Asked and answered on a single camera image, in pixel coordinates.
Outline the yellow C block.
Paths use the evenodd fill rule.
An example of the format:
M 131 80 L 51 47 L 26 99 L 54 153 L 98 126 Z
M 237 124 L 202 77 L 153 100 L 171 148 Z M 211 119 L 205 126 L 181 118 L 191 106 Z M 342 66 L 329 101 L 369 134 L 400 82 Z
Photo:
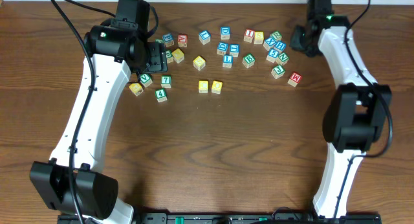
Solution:
M 199 81 L 199 93 L 208 93 L 209 81 L 200 80 Z

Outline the yellow O block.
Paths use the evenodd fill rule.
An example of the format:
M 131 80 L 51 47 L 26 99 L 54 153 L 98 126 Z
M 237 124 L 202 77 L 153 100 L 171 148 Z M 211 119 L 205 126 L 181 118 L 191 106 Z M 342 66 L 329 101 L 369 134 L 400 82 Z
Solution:
M 217 80 L 214 80 L 212 83 L 212 93 L 221 94 L 223 88 L 223 83 Z

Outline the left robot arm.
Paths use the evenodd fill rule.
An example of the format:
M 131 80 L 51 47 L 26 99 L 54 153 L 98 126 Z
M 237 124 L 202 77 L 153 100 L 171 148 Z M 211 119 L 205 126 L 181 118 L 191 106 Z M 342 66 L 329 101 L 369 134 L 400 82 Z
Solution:
M 102 173 L 120 95 L 133 73 L 166 72 L 154 29 L 94 26 L 85 36 L 83 80 L 69 121 L 48 162 L 33 162 L 30 180 L 49 209 L 81 223 L 132 223 L 134 208 L 118 197 L 118 181 Z

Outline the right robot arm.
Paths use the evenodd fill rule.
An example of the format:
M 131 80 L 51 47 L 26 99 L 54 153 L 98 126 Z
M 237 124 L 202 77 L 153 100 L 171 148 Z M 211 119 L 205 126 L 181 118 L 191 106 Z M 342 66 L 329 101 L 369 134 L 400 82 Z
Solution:
M 336 92 L 322 124 L 327 142 L 327 161 L 320 187 L 313 198 L 319 218 L 333 223 L 347 215 L 347 199 L 360 163 L 391 121 L 388 85 L 380 85 L 367 70 L 355 45 L 352 23 L 345 16 L 317 14 L 305 26 L 297 26 L 292 49 L 308 57 L 327 60 Z

